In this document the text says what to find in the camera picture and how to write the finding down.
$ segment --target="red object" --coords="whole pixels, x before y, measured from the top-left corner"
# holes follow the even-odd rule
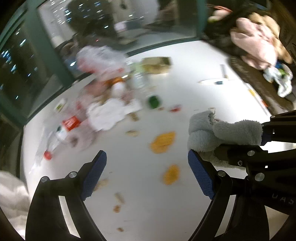
[[[170,112],[178,112],[181,110],[181,105],[180,104],[177,104],[177,105],[174,105],[171,109],[170,109]]]
[[[51,160],[51,158],[52,158],[52,154],[49,151],[45,151],[43,156],[48,161]]]
[[[70,119],[62,121],[62,123],[66,127],[67,131],[71,131],[81,124],[80,120],[76,116],[72,116]]]

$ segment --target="white table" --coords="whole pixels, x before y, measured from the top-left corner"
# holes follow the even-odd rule
[[[216,117],[233,123],[243,119],[261,123],[269,121],[259,103],[245,84],[230,69],[227,55],[202,42],[186,42],[153,49],[135,56],[141,60],[151,56],[170,56],[173,66],[168,74],[153,75],[165,110],[150,110],[146,106],[133,122],[126,118],[109,131],[97,135],[95,142],[86,150],[77,152],[65,148],[51,161],[43,161],[39,168],[30,172],[41,139],[43,121],[61,98],[75,99],[78,91],[94,77],[89,76],[62,93],[40,111],[25,127],[23,137],[23,166],[30,197],[42,176],[50,179],[65,177],[70,171],[78,171],[90,162],[99,150],[107,153],[107,165],[101,179],[108,178],[107,186],[95,191],[85,205],[94,222],[107,240],[123,241],[180,241],[188,240],[202,219],[210,199],[203,195],[187,161],[189,118],[210,107],[216,108]],[[220,64],[226,66],[231,85],[201,85],[197,81],[222,77]],[[181,104],[182,110],[170,113],[167,108]],[[125,134],[139,130],[138,137]],[[154,154],[149,143],[164,132],[175,131],[176,141],[167,153]],[[285,143],[268,143],[264,149],[275,152],[289,149]],[[180,179],[171,186],[162,183],[162,174],[171,164],[181,170]],[[243,178],[245,172],[224,169],[230,176]],[[126,204],[120,213],[114,213],[117,204],[114,193],[120,192]],[[218,233],[225,231],[231,214],[234,197]],[[276,232],[281,221],[271,228]],[[124,232],[117,231],[122,227]]]

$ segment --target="metal screw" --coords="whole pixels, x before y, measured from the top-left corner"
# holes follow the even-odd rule
[[[224,171],[219,171],[219,172],[218,172],[218,175],[219,175],[220,177],[224,177],[224,176],[226,175],[226,173],[225,173]]]
[[[256,180],[257,182],[261,182],[261,181],[264,179],[264,177],[265,177],[265,175],[264,175],[262,172],[260,172],[260,173],[257,173],[257,174],[256,174],[256,176],[255,176],[255,180]]]
[[[42,183],[46,182],[47,180],[48,180],[48,177],[42,177],[42,178],[41,178],[41,182],[42,182]]]
[[[70,174],[69,174],[69,177],[70,178],[74,178],[74,177],[76,177],[77,176],[77,172],[71,172]]]
[[[255,154],[255,152],[252,150],[252,151],[248,151],[248,156],[253,156]]]

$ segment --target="blue textured pad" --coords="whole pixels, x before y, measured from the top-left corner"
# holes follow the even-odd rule
[[[83,181],[81,200],[85,201],[87,197],[92,195],[92,192],[99,181],[99,178],[107,164],[107,154],[102,151],[101,155],[97,158],[93,164],[92,169],[88,172],[86,178]]]
[[[213,180],[192,150],[188,152],[188,163],[203,194],[212,200],[215,196]]]

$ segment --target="gray towel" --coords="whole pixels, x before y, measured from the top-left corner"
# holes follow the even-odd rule
[[[201,158],[214,166],[235,168],[219,160],[214,150],[221,144],[260,145],[263,131],[257,121],[241,120],[230,124],[215,120],[215,114],[207,110],[190,118],[188,132],[189,149],[198,152]]]

